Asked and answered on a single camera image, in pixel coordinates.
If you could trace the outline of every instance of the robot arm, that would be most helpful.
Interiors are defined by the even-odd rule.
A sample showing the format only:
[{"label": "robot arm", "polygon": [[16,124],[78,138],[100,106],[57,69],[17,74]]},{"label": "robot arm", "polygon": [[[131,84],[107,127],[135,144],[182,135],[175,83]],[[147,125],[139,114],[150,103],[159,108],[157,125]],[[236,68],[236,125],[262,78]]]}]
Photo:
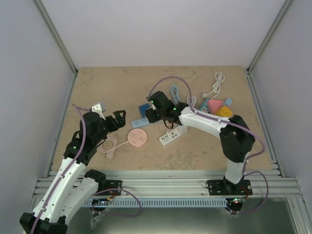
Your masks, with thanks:
[{"label": "robot arm", "polygon": [[[80,130],[74,133],[72,141],[67,145],[61,167],[47,193],[32,213],[24,213],[20,218],[19,222],[27,234],[31,233],[34,224],[36,226],[34,234],[66,233],[67,225],[83,202],[97,191],[105,189],[106,175],[90,170],[85,174],[85,178],[79,186],[70,194],[74,183],[97,152],[97,146],[107,138],[108,133],[125,125],[126,112],[116,111],[113,113],[115,118],[104,117],[101,104],[97,104],[91,108],[91,112],[83,115],[86,138],[82,152],[72,163],[82,143],[83,131],[80,121]],[[70,164],[72,165],[68,171],[63,174]]]},{"label": "robot arm", "polygon": [[[178,102],[178,104],[174,105],[161,91],[151,95],[148,100],[152,103],[152,108],[146,110],[146,117],[150,123],[163,120],[165,123],[167,121],[170,124],[191,126],[210,133],[221,140],[223,153],[228,159],[224,185],[229,193],[231,193],[231,190],[233,193],[243,180],[245,158],[252,149],[255,138],[239,128],[220,122],[220,120],[233,122],[248,128],[244,120],[237,115],[226,118],[198,110],[194,113],[186,103]],[[197,113],[214,119],[217,118],[218,121],[202,117]]]}]

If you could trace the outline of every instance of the power socket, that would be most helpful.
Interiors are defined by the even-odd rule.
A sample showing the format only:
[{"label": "power socket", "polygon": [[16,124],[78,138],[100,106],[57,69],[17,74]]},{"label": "power socket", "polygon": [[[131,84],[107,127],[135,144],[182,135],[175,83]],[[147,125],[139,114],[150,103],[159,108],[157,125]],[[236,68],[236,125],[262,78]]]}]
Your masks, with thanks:
[{"label": "power socket", "polygon": [[149,124],[150,123],[146,117],[131,121],[131,125],[133,128],[140,128]]},{"label": "power socket", "polygon": [[179,136],[187,132],[187,126],[177,126],[171,131],[167,132],[165,135],[159,138],[159,141],[163,145],[169,144],[171,141],[177,139]]}]

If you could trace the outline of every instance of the beige tabletop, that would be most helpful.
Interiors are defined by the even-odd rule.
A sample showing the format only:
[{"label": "beige tabletop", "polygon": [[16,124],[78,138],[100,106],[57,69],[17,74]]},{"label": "beige tabletop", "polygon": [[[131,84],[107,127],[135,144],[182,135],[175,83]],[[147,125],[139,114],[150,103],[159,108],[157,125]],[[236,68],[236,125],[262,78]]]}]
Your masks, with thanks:
[{"label": "beige tabletop", "polygon": [[[146,97],[154,84],[166,76],[179,76],[185,79],[197,96],[195,108],[200,108],[203,92],[209,92],[215,83],[214,74],[225,75],[218,100],[232,99],[230,109],[233,114],[242,116],[248,127],[263,137],[256,109],[248,87],[244,69],[240,66],[181,66],[181,67],[94,67],[80,68],[76,78],[69,107],[60,134],[52,169],[58,170],[63,159],[66,145],[72,135],[79,130],[79,116],[71,106],[90,108],[98,101],[106,104],[105,116],[114,111],[125,110],[126,125],[111,133],[117,138],[117,144],[127,140],[132,130],[131,121],[141,118],[138,107],[147,103]],[[162,82],[156,89],[163,91],[169,98],[170,85],[175,84],[180,91],[180,99],[186,102],[186,86],[176,79]],[[162,121],[143,127],[147,133],[147,142],[142,148],[135,148],[129,143],[117,148],[113,159],[97,151],[88,168],[97,170],[224,170],[227,159],[224,156],[220,140],[204,131],[189,127],[188,132],[166,146],[159,137],[168,129]],[[103,144],[111,148],[112,142]],[[256,140],[252,152],[261,150]],[[247,169],[271,169],[268,152],[250,160]]]}]

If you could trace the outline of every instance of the blue block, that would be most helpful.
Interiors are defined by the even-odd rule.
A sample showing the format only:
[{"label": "blue block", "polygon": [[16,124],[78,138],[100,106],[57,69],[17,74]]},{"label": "blue block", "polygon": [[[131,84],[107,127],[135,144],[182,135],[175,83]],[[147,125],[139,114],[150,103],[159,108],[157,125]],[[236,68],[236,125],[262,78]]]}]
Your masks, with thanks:
[{"label": "blue block", "polygon": [[206,98],[206,100],[203,102],[203,104],[199,108],[200,111],[209,113],[209,108],[207,106],[207,101],[209,101],[209,98]]},{"label": "blue block", "polygon": [[141,114],[142,118],[145,117],[145,111],[146,111],[147,109],[149,109],[149,108],[151,108],[151,106],[150,106],[150,104],[148,104],[148,103],[146,103],[146,104],[141,105],[141,106],[138,107],[138,109],[140,110],[140,114]]},{"label": "blue block", "polygon": [[232,104],[232,99],[228,98],[223,102],[223,106],[230,106]]}]

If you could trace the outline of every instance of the blue power strip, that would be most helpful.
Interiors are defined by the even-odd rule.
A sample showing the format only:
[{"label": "blue power strip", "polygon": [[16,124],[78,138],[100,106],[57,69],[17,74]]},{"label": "blue power strip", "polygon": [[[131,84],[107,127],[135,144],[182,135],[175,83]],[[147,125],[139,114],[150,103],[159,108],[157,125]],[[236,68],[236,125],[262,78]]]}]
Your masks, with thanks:
[{"label": "blue power strip", "polygon": [[145,117],[131,121],[131,125],[133,128],[140,128],[140,127],[147,126],[149,124],[150,123],[149,123],[148,119]]}]

